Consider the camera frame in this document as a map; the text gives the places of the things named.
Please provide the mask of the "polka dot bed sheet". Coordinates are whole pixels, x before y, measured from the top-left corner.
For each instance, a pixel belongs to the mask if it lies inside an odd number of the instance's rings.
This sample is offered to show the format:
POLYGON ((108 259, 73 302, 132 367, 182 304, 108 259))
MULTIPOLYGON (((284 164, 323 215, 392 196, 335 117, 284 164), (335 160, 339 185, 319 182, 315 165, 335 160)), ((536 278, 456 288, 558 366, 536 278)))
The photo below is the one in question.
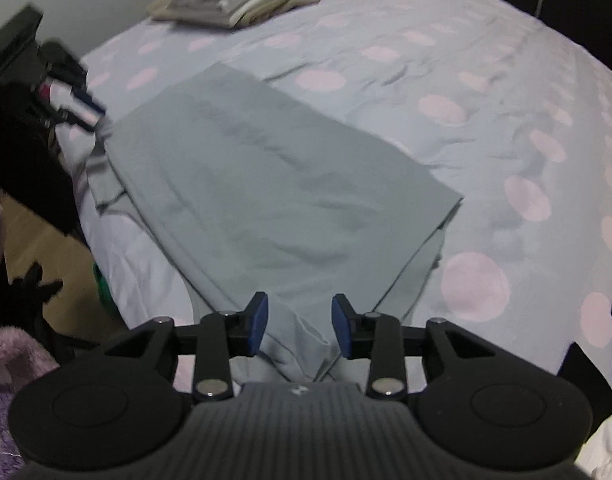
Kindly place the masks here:
POLYGON ((612 72, 499 0, 323 0, 240 32, 143 22, 86 56, 123 115, 216 62, 378 136, 463 197, 413 310, 612 382, 612 72))

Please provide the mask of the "grey-green garment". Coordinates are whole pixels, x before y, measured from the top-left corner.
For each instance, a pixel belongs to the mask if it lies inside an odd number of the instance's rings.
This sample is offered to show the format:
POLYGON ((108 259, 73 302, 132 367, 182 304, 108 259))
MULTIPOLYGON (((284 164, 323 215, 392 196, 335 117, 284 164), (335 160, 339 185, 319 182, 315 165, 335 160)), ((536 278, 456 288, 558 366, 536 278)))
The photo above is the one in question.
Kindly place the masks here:
POLYGON ((336 294, 404 318, 460 204, 393 145, 222 64, 101 122, 86 171, 99 211, 150 232, 199 314, 266 292, 262 356, 240 382, 323 378, 336 294))

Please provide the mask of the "purple fluffy rug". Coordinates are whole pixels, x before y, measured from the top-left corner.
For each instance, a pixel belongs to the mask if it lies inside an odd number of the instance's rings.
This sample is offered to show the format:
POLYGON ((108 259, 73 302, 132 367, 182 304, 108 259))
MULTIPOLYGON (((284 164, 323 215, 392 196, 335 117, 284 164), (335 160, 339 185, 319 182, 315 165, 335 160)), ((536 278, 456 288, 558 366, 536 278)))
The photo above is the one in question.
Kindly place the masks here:
POLYGON ((56 369, 52 356, 24 330, 0 326, 0 479, 23 466, 8 428, 8 413, 15 393, 56 369))

